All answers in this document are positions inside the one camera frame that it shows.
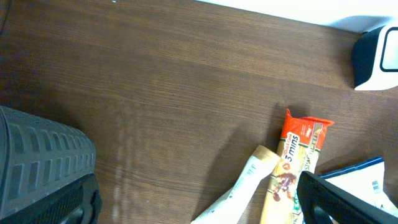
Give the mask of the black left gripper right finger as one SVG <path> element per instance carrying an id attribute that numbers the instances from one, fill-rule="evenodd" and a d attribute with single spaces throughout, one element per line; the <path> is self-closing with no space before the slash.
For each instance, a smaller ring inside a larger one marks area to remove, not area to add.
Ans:
<path id="1" fill-rule="evenodd" d="M 397 217 L 373 207 L 309 171 L 301 173 L 297 195 L 306 224 L 397 224 Z"/>

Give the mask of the orange spaghetti packet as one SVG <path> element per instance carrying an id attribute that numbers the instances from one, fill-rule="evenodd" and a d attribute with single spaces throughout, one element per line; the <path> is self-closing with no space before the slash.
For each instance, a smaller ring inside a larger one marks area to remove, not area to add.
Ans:
<path id="1" fill-rule="evenodd" d="M 315 172 L 326 138 L 334 122 L 316 117 L 294 118 L 286 110 L 277 155 L 280 161 L 270 175 L 260 224 L 301 224 L 303 213 L 297 185 L 303 171 Z"/>

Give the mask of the cream chips bag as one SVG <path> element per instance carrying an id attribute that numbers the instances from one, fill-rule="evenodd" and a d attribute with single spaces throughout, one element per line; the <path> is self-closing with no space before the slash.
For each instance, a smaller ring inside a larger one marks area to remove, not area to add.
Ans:
<path id="1" fill-rule="evenodd" d="M 384 159 L 381 156 L 320 175 L 320 178 L 360 200 L 397 217 L 397 207 L 385 194 Z"/>

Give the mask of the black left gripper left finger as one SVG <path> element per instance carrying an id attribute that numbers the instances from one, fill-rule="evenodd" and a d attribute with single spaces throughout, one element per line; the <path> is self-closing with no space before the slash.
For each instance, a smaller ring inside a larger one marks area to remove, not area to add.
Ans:
<path id="1" fill-rule="evenodd" d="M 96 224 L 103 206 L 94 174 L 88 174 L 1 220 L 17 224 Z"/>

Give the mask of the white tube with gold cap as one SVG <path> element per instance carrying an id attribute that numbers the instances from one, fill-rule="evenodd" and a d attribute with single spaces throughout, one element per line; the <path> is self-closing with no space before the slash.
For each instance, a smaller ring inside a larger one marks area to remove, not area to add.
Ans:
<path id="1" fill-rule="evenodd" d="M 247 160 L 233 187 L 191 221 L 191 224 L 237 224 L 257 186 L 272 173 L 279 161 L 280 156 L 259 145 Z"/>

